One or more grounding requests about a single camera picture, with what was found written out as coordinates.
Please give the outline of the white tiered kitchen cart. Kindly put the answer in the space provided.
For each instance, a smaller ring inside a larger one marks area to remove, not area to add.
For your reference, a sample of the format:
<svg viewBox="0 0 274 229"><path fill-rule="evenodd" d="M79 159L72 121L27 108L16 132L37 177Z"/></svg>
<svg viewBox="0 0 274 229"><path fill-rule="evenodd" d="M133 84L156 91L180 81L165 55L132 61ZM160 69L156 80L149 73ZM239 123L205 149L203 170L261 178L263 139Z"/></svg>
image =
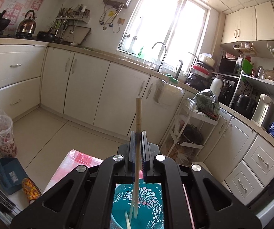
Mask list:
<svg viewBox="0 0 274 229"><path fill-rule="evenodd" d="M161 143L163 154L182 165L196 162L219 121L220 115L209 117L197 109L192 99L186 98Z"/></svg>

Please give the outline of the teal perforated plastic bin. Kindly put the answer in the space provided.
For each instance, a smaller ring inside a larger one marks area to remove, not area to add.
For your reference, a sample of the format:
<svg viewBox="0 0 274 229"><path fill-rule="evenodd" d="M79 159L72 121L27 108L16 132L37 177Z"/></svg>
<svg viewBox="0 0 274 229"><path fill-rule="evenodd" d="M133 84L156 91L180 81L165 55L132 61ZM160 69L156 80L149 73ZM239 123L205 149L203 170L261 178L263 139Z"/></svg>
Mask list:
<svg viewBox="0 0 274 229"><path fill-rule="evenodd" d="M110 228L126 228L125 212L130 212L133 184L117 184ZM147 184L140 180L138 216L132 216L131 228L164 228L161 184Z"/></svg>

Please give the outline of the black pan in cart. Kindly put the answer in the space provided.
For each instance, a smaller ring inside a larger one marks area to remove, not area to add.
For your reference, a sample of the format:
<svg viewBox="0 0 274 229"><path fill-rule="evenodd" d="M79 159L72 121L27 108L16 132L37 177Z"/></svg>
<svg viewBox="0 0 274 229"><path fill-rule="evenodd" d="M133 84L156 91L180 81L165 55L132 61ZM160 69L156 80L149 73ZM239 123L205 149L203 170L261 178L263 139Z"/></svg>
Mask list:
<svg viewBox="0 0 274 229"><path fill-rule="evenodd" d="M179 138L178 145L182 143L193 143L201 145L203 143L203 136L201 135L197 127L191 124L187 124Z"/></svg>

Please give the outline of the hanging white waste bin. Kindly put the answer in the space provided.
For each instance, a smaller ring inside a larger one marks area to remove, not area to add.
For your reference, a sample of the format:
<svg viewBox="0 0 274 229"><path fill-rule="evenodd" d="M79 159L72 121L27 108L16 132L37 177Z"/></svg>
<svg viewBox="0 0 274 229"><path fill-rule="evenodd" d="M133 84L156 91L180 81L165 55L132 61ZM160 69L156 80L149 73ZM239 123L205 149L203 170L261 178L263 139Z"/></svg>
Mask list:
<svg viewBox="0 0 274 229"><path fill-rule="evenodd" d="M154 101L164 108L169 108L180 101L183 94L181 87L168 83L165 80L160 80L157 84Z"/></svg>

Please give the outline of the green bagged vegetables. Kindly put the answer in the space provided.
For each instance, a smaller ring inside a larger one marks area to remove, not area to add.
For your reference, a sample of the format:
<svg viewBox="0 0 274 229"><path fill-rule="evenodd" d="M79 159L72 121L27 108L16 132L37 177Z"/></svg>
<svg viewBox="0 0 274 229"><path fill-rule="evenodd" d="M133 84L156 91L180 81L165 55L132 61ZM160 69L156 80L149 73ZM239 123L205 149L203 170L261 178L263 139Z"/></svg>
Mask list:
<svg viewBox="0 0 274 229"><path fill-rule="evenodd" d="M198 111L213 120L218 120L220 105L215 94L210 89L198 92L193 98Z"/></svg>

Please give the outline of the chrome sink faucet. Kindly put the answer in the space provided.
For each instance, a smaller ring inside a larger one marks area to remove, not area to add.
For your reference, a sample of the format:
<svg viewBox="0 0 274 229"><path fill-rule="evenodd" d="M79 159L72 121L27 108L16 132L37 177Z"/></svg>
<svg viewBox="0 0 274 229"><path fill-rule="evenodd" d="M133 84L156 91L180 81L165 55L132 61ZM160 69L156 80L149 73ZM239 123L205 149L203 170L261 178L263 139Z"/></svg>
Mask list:
<svg viewBox="0 0 274 229"><path fill-rule="evenodd" d="M168 52L168 49L167 49L167 46L164 42L161 42L161 41L158 41L156 43L154 43L154 45L152 46L152 49L157 45L157 44L161 44L162 45L162 48L160 50L160 53L158 55L158 60L160 60L160 65L158 68L156 68L156 72L161 72L162 71L162 68L163 68L163 64L165 62L165 57L167 55L167 52Z"/></svg>

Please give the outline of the stacked bowls and dishes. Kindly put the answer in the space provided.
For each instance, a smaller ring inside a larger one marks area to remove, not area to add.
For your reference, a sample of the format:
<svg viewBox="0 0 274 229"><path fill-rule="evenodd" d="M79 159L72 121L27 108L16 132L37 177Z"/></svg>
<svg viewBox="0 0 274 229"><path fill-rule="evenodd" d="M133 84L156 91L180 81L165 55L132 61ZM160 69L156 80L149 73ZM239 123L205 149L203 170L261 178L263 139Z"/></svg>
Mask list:
<svg viewBox="0 0 274 229"><path fill-rule="evenodd" d="M199 56L189 53L193 56L192 64L188 68L186 84L202 91L209 87L214 71L215 61L211 54L201 53Z"/></svg>

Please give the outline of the yellow patterned slipper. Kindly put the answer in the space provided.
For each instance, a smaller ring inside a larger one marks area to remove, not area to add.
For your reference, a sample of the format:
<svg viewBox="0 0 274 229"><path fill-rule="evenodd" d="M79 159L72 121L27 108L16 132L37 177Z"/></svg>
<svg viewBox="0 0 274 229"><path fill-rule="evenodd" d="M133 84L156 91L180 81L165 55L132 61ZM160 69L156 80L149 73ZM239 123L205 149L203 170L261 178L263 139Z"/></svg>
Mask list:
<svg viewBox="0 0 274 229"><path fill-rule="evenodd" d="M41 196L41 191L39 188L28 177L22 180L21 185L23 192L25 193L30 204Z"/></svg>

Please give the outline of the white thermos jug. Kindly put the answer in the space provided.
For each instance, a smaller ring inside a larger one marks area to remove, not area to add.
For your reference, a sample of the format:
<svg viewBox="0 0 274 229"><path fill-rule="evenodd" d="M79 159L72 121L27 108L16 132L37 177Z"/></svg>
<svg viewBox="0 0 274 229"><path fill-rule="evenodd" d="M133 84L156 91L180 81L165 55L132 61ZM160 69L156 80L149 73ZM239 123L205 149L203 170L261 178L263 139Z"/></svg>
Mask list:
<svg viewBox="0 0 274 229"><path fill-rule="evenodd" d="M216 96L218 99L221 89L224 88L226 85L226 80L224 79L223 76L217 74L215 79L212 81L210 85L210 90L213 92L213 94Z"/></svg>

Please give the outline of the blue dustpan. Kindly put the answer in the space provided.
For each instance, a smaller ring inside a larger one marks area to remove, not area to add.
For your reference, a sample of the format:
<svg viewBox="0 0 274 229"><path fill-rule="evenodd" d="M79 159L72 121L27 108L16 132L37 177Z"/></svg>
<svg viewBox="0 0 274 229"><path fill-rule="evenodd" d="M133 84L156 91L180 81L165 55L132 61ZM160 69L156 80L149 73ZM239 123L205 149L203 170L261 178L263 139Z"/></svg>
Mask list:
<svg viewBox="0 0 274 229"><path fill-rule="evenodd" d="M22 180L28 175L17 158L1 158L1 186L6 194L11 195L22 189Z"/></svg>

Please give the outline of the black microwave oven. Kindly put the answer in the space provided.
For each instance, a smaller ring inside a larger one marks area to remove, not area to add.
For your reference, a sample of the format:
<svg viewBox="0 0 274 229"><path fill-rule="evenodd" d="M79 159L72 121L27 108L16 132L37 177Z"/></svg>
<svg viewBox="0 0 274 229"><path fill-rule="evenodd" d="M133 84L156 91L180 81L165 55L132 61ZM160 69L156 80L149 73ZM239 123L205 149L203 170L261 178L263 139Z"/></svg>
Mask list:
<svg viewBox="0 0 274 229"><path fill-rule="evenodd" d="M242 58L222 58L218 72L231 76L239 76L242 68Z"/></svg>

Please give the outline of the floral lined trash bin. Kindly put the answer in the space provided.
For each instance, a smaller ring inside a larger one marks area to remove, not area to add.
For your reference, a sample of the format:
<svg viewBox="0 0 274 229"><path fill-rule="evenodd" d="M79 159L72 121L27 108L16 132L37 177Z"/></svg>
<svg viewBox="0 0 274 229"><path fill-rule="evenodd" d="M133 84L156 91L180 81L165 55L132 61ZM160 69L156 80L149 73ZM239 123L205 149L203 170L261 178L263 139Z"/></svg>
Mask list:
<svg viewBox="0 0 274 229"><path fill-rule="evenodd" d="M7 113L0 109L0 154L3 158L15 158L17 152L14 123Z"/></svg>

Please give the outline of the black frying pan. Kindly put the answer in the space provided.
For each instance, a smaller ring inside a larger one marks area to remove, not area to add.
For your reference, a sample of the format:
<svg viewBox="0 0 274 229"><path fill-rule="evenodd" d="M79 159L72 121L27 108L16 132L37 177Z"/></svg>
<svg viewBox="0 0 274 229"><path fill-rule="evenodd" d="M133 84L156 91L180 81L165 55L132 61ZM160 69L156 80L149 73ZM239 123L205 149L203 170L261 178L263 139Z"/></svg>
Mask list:
<svg viewBox="0 0 274 229"><path fill-rule="evenodd" d="M39 41L53 42L56 39L56 34L52 33L53 28L51 27L48 31L39 31L36 38Z"/></svg>

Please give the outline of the copper kettle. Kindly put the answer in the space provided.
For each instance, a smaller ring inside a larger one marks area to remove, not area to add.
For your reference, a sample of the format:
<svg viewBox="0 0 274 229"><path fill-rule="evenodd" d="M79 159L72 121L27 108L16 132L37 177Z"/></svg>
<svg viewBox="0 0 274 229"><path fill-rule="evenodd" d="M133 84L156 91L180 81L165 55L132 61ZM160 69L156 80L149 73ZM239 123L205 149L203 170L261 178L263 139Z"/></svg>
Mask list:
<svg viewBox="0 0 274 229"><path fill-rule="evenodd" d="M34 34L36 28L35 22L35 12L33 9L30 9L26 14L23 21L21 21L18 25L16 31L17 38L31 38Z"/></svg>

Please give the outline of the utensil wall rack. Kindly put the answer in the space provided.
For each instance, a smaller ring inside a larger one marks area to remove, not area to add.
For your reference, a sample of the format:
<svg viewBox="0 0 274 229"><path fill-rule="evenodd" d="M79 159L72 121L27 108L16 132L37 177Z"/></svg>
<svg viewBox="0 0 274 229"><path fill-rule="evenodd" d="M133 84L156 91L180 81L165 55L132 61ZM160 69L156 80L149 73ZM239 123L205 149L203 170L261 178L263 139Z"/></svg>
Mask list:
<svg viewBox="0 0 274 229"><path fill-rule="evenodd" d="M90 21L90 10L83 4L78 4L74 8L65 8L64 6L61 6L55 20L73 20L88 24Z"/></svg>

